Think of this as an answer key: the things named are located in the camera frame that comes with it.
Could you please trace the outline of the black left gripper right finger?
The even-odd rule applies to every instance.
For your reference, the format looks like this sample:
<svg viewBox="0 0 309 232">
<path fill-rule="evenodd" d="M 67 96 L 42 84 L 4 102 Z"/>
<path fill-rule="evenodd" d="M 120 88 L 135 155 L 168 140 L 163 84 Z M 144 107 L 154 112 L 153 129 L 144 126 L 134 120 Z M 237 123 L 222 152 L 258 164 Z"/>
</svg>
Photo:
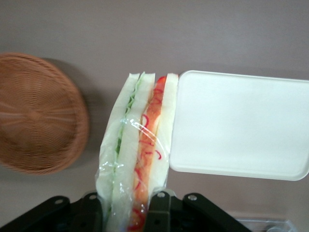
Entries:
<svg viewBox="0 0 309 232">
<path fill-rule="evenodd" d="M 182 199 L 172 190 L 155 193 L 149 205 L 146 232 L 249 232 L 223 209 L 198 193 Z"/>
</svg>

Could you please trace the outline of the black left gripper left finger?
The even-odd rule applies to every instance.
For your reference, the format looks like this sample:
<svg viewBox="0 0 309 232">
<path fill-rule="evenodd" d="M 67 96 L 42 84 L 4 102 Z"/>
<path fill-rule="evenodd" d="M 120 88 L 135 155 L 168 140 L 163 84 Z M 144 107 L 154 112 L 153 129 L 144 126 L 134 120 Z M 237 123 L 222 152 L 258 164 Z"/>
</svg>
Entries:
<svg viewBox="0 0 309 232">
<path fill-rule="evenodd" d="M 2 232 L 101 232 L 103 211 L 96 192 L 70 202 L 49 198 L 0 228 Z"/>
</svg>

